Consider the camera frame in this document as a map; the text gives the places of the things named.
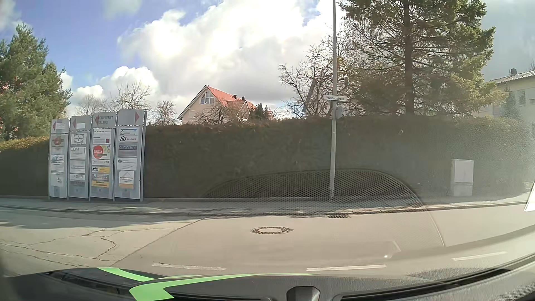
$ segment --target asphalt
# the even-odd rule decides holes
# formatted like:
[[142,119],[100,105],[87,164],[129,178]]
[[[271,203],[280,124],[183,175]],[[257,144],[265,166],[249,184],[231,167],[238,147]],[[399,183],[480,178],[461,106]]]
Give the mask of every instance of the asphalt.
[[[408,275],[486,268],[535,249],[524,204],[326,216],[160,216],[0,208],[10,275],[114,266],[163,275]],[[286,227],[284,234],[255,234]]]

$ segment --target manhole cover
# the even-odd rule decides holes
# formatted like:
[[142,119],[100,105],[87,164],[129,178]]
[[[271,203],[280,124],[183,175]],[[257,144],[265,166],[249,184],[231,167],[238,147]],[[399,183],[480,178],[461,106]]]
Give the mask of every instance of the manhole cover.
[[293,229],[286,227],[258,227],[251,229],[250,231],[255,234],[284,234],[292,230]]

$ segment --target sidewalk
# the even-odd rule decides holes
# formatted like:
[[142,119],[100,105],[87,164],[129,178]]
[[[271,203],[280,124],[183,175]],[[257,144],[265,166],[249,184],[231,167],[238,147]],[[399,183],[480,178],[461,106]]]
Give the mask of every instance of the sidewalk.
[[417,206],[395,206],[387,202],[338,204],[328,201],[151,201],[123,202],[68,202],[23,198],[0,198],[0,207],[30,209],[49,212],[128,214],[163,216],[262,216],[262,215],[320,215],[320,214],[372,214],[481,208],[525,204],[528,193],[511,198],[483,197],[426,198]]

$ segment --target building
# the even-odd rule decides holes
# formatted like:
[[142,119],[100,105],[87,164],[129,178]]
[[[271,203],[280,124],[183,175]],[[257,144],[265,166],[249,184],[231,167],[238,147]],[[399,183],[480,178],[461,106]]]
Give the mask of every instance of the building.
[[[517,73],[516,69],[511,69],[510,75],[498,79],[493,79],[497,87],[502,91],[512,92],[516,108],[522,120],[530,124],[535,129],[535,71]],[[480,109],[473,114],[476,117],[501,116],[501,107],[492,104]]]
[[[233,120],[245,122],[255,105],[245,97],[225,93],[208,85],[204,86],[182,111],[178,119],[185,123],[222,124]],[[272,120],[273,112],[267,111]]]

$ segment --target white cloud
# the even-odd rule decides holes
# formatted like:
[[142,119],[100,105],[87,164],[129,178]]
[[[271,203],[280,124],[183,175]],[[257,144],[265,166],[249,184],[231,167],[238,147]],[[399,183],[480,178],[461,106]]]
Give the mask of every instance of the white cloud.
[[143,0],[102,0],[104,16],[114,18],[121,14],[133,15],[141,7]]
[[62,79],[62,88],[63,90],[68,90],[72,86],[72,76],[70,76],[67,72],[63,72],[59,78]]
[[77,104],[86,95],[94,95],[98,98],[108,99],[116,96],[121,86],[126,87],[127,84],[137,82],[145,87],[149,87],[151,92],[151,95],[148,98],[149,101],[159,99],[161,96],[159,83],[150,70],[146,67],[128,68],[126,66],[121,66],[115,69],[112,75],[99,79],[96,85],[75,89],[72,93],[71,103]]
[[[277,102],[279,64],[296,64],[308,47],[332,30],[332,1],[320,0],[320,15],[303,26],[303,0],[226,0],[188,24],[185,13],[162,17],[123,34],[118,44],[128,59],[152,71],[159,92],[183,109],[206,84],[255,102]],[[340,25],[342,12],[337,11]]]
[[0,31],[15,29],[22,21],[20,13],[15,10],[15,0],[0,0]]

